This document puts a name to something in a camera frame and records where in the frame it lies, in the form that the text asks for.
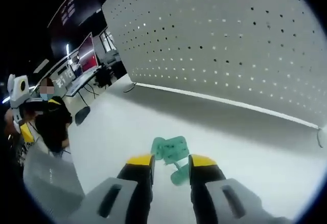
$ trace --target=computer monitor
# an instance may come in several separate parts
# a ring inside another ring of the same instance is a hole
[[[98,66],[96,53],[94,51],[92,33],[90,33],[78,48],[79,64],[83,72]]]

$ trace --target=green plastic toy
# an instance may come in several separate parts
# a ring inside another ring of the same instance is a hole
[[[180,186],[189,178],[189,164],[182,167],[178,161],[187,158],[190,154],[186,139],[183,136],[168,140],[157,137],[153,140],[151,154],[156,160],[164,160],[165,164],[174,164],[177,168],[170,179],[175,186]]]

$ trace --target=desk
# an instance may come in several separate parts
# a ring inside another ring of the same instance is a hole
[[[326,152],[315,129],[257,111],[136,86],[125,75],[69,129],[71,152],[85,193],[116,177],[133,155],[149,153],[155,137],[186,138],[191,153],[214,159],[227,178],[258,195],[274,216],[296,218],[320,186]],[[190,187],[170,181],[174,166],[156,161],[148,223],[196,223]]]
[[[68,96],[68,97],[75,96],[75,94],[78,93],[78,91],[81,88],[84,88],[84,86],[87,85],[87,83],[97,74],[97,72],[99,71],[100,68],[101,68],[101,66],[91,68],[87,72],[83,73],[83,75],[79,76],[76,80],[74,80],[72,82],[71,87],[68,89],[66,96]]]

